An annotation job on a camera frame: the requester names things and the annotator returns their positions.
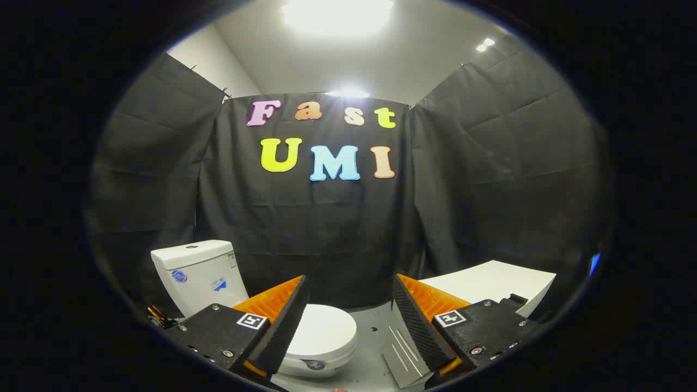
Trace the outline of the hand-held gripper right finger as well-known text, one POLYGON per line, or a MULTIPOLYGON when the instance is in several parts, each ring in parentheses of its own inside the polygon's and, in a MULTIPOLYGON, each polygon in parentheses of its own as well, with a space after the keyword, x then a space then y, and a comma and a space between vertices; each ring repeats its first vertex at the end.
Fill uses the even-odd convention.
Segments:
POLYGON ((401 389, 438 389, 528 342, 544 273, 450 273, 393 279, 392 373, 401 389))

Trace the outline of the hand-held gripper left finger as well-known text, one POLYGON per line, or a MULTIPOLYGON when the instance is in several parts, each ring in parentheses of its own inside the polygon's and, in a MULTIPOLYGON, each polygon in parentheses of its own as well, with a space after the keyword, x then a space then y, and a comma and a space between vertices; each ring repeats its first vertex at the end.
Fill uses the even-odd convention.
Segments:
POLYGON ((277 374, 309 300, 305 275, 235 306, 211 303, 162 330, 178 348, 252 382, 277 374))

